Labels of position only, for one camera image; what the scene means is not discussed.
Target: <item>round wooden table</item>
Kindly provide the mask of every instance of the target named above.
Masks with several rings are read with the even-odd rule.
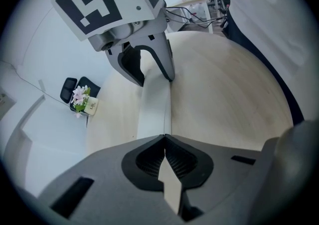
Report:
[[[261,150],[293,125],[286,98],[268,69],[249,51],[214,34],[167,35],[175,63],[171,83],[172,134]],[[157,64],[142,51],[144,74]],[[89,118],[87,154],[136,139],[142,88],[113,70]]]

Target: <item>black chair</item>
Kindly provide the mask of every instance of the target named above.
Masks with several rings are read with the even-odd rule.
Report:
[[[73,98],[73,91],[78,87],[78,86],[86,86],[91,88],[90,96],[96,98],[99,91],[100,87],[91,82],[88,78],[81,77],[79,80],[78,84],[76,78],[67,78],[63,84],[60,98],[65,102],[65,103],[70,103],[71,99]],[[70,109],[72,111],[75,111],[75,108],[73,107],[73,104],[70,103]]]

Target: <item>flower pot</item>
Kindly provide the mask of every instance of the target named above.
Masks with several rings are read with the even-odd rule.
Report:
[[[94,97],[89,97],[88,102],[84,108],[84,112],[89,115],[94,115],[96,112],[96,108],[98,107],[99,100]]]

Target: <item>white strip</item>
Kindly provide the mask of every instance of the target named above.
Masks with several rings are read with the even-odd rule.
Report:
[[[137,139],[159,134],[171,134],[170,82],[156,65],[145,77]]]

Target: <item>white cloth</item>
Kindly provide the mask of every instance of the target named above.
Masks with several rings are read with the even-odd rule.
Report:
[[[241,32],[262,52],[295,96],[305,118],[318,115],[318,29],[302,0],[230,0]]]

